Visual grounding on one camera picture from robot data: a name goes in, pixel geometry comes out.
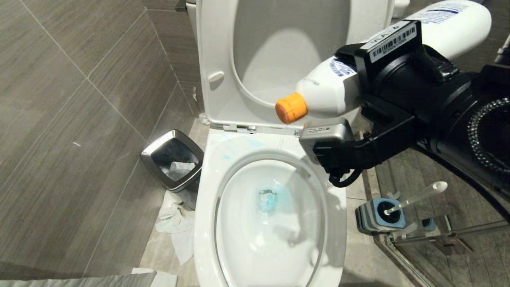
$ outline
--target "gray wall tile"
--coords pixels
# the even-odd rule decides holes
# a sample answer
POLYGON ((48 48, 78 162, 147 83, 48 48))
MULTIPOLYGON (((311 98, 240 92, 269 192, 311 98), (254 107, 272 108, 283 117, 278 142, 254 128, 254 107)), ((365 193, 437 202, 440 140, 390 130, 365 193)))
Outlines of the gray wall tile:
POLYGON ((176 79, 146 14, 127 31, 90 80, 148 139, 176 79))
POLYGON ((152 231, 150 223, 156 221, 165 190, 139 160, 101 236, 86 277, 129 274, 140 264, 152 231))
POLYGON ((143 12, 139 0, 23 0, 88 75, 143 12))
POLYGON ((83 272, 145 143, 85 82, 4 188, 0 277, 83 272))
POLYGON ((154 132, 150 136, 150 141, 157 139, 173 129, 178 129, 185 134, 189 134, 193 126, 193 121, 193 112, 186 102, 183 91, 179 88, 179 85, 176 85, 165 110, 161 114, 158 124, 154 128, 154 132))
POLYGON ((1 188, 85 77, 18 0, 0 2, 0 67, 1 188))
POLYGON ((184 0, 142 0, 147 9, 173 10, 179 1, 184 0))
POLYGON ((179 81, 200 83, 198 48, 188 15, 174 11, 148 13, 179 81))
POLYGON ((188 103, 190 103, 190 106, 193 109, 193 113, 195 113, 195 116, 198 116, 198 114, 205 112, 203 106, 202 84, 187 82, 180 82, 179 84, 181 85, 184 95, 186 96, 188 103), (195 99, 193 98, 193 88, 196 88, 195 93, 196 99, 198 101, 195 101, 195 99))

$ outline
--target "toilet bowl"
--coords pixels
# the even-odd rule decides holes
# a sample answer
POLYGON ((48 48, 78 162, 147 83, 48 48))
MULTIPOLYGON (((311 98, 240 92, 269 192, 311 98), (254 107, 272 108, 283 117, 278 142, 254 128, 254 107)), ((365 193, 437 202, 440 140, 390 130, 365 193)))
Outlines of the toilet bowl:
POLYGON ((338 47, 387 26, 391 10, 375 0, 197 1, 211 122, 194 229, 201 286, 338 286, 345 189, 300 146, 309 119, 283 125, 274 102, 338 47))

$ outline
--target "cleaning bottle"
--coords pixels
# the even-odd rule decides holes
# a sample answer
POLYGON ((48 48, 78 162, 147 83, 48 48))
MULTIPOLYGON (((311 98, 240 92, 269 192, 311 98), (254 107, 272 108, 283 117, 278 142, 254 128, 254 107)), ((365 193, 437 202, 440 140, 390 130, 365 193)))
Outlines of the cleaning bottle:
MULTIPOLYGON (((422 43, 447 59, 454 59, 480 44, 491 28, 490 12, 469 0, 438 2, 404 20, 420 20, 422 43)), ((370 39, 406 23, 400 21, 370 39)), ((362 101, 357 73, 332 56, 301 79, 295 93, 276 101, 275 108, 282 123, 288 125, 307 114, 321 118, 339 117, 357 108, 362 101)))

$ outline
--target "toilet rim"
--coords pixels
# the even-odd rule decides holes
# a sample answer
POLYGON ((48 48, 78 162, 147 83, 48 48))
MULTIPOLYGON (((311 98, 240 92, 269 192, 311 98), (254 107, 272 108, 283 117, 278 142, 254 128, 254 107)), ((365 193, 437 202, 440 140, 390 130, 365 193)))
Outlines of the toilet rim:
MULTIPOLYGON (((214 162, 215 159, 219 159, 224 155, 221 153, 221 147, 228 148, 223 144, 218 144, 214 147, 214 150, 209 150, 211 153, 211 158, 209 161, 214 162)), ((318 206, 321 206, 321 229, 323 230, 321 233, 320 242, 321 248, 319 252, 318 260, 316 261, 316 266, 314 268, 314 272, 312 276, 310 276, 311 280, 308 282, 307 286, 313 286, 314 281, 317 278, 320 278, 322 283, 325 282, 338 282, 341 277, 341 269, 332 270, 327 267, 325 270, 323 268, 324 264, 327 262, 321 262, 328 260, 328 254, 326 254, 326 246, 328 246, 328 228, 330 225, 327 224, 328 212, 326 211, 327 203, 326 196, 324 193, 330 193, 327 188, 326 182, 321 180, 321 176, 323 174, 322 170, 319 170, 319 166, 314 165, 310 162, 306 157, 302 157, 302 155, 295 154, 292 151, 285 151, 272 147, 259 147, 251 150, 238 150, 235 158, 232 158, 232 162, 230 164, 225 164, 222 168, 210 168, 205 170, 204 175, 208 178, 208 190, 214 189, 214 193, 207 194, 206 196, 201 197, 199 195, 198 203, 197 203, 197 220, 196 223, 196 232, 195 232, 195 264, 197 264, 198 272, 202 273, 201 280, 206 280, 208 285, 210 286, 228 286, 225 280, 225 274, 220 264, 220 257, 218 255, 218 245, 217 245, 217 236, 216 236, 216 225, 217 225, 217 217, 219 210, 219 203, 221 200, 221 195, 224 192, 224 188, 228 184, 229 179, 241 168, 246 166, 249 163, 256 162, 259 160, 277 160, 282 161, 286 164, 290 164, 299 169, 304 169, 310 175, 316 177, 318 180, 317 183, 320 185, 319 188, 323 190, 323 192, 317 193, 320 200, 318 200, 318 206)), ((345 255, 345 250, 339 251, 339 257, 345 255)))

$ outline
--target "barcode label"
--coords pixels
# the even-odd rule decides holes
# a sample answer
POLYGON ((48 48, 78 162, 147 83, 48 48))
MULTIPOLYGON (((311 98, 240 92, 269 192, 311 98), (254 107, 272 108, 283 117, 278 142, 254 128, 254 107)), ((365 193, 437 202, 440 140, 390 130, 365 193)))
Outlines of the barcode label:
POLYGON ((415 38, 418 35, 416 31, 416 24, 410 25, 406 27, 399 33, 394 34, 393 36, 386 39, 381 44, 375 46, 372 50, 369 51, 370 61, 375 63, 380 58, 386 56, 391 51, 396 48, 402 46, 407 43, 409 40, 415 38))

